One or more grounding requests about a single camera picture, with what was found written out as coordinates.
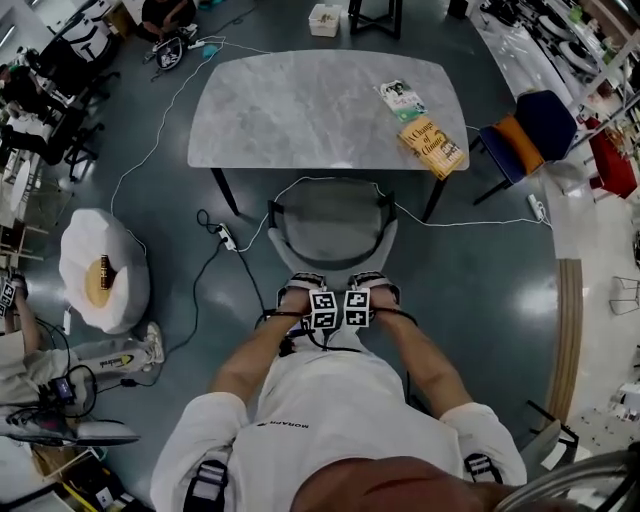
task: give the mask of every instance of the leg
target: leg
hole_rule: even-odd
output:
[[[395,39],[400,39],[400,31],[402,30],[402,0],[395,0],[396,2],[396,12],[393,17],[393,37]],[[389,7],[391,7],[393,0],[389,0]]]
[[[358,32],[358,22],[360,19],[360,7],[362,7],[362,0],[353,0],[353,7],[351,9],[351,33]]]
[[[162,335],[157,324],[150,322],[144,341],[116,338],[98,343],[85,343],[73,348],[80,363],[89,367],[97,378],[110,378],[164,362]]]
[[[240,212],[238,211],[238,207],[236,206],[236,200],[233,198],[233,194],[231,193],[231,189],[229,188],[227,179],[224,177],[224,173],[222,172],[222,169],[211,169],[211,172],[213,173],[213,176],[218,182],[220,191],[222,192],[222,195],[226,199],[227,204],[229,205],[229,208],[231,208],[231,211],[234,213],[234,215],[240,215]]]
[[[476,206],[476,205],[480,204],[482,201],[484,201],[488,197],[491,197],[493,194],[495,194],[499,190],[508,189],[511,185],[512,185],[512,183],[507,179],[505,179],[504,181],[501,181],[495,187],[493,187],[491,190],[489,190],[488,192],[485,192],[478,199],[476,199],[473,202],[473,206]]]
[[[444,186],[449,181],[449,177],[447,176],[443,180],[437,180],[435,186],[433,187],[433,192],[431,192],[431,197],[429,198],[429,202],[427,203],[427,207],[424,210],[424,214],[422,215],[422,222],[427,222],[436,205],[438,204],[438,200],[442,195],[442,191],[444,190]]]

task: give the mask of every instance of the gray chair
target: gray chair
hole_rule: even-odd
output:
[[[397,227],[393,193],[380,197],[364,181],[302,182],[269,201],[269,238],[284,263],[324,275],[330,290],[346,290],[353,274],[381,271]]]

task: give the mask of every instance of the person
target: person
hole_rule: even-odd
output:
[[[196,15],[193,0],[145,0],[142,6],[142,26],[138,35],[147,41],[162,42],[166,34],[178,28],[193,31]]]
[[[67,107],[40,87],[28,66],[9,68],[6,64],[0,65],[0,81],[4,83],[2,97],[13,117],[30,112],[44,120],[49,114],[48,107],[63,114],[67,111]]]
[[[298,337],[292,354],[277,357],[298,318],[272,316],[186,406],[153,472],[156,510],[475,512],[524,484],[509,431],[473,402],[443,353],[399,313],[390,288],[372,288],[371,305],[390,310],[376,319],[433,417],[405,404],[398,374],[352,328],[328,338],[335,350]],[[308,291],[290,288],[277,311],[309,307]]]
[[[27,304],[26,282],[16,276],[12,284],[16,287],[14,306],[20,329],[16,329],[14,311],[8,310],[5,334],[0,337],[0,408],[38,402],[39,387],[63,376],[75,386],[76,405],[81,407],[87,397],[85,381],[91,376],[86,368],[100,385],[133,372],[149,371],[164,362],[162,333],[154,322],[148,324],[143,341],[122,337],[68,350],[44,350],[38,322]]]

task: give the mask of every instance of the white t-shirt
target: white t-shirt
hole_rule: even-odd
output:
[[[411,456],[462,478],[464,458],[476,453],[503,483],[526,482],[490,408],[467,404],[438,421],[405,404],[400,378],[378,357],[303,352],[274,362],[254,422],[230,393],[187,405],[154,470],[151,498],[158,512],[182,511],[200,463],[217,459],[228,467],[225,511],[282,512],[307,478],[339,460]]]

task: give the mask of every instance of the electronics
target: electronics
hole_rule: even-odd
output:
[[[64,405],[73,405],[76,400],[76,393],[73,384],[68,377],[59,377],[49,381],[49,389],[57,401]]]
[[[2,294],[0,295],[0,318],[4,318],[7,311],[13,306],[15,295],[16,287],[6,281],[2,286]]]

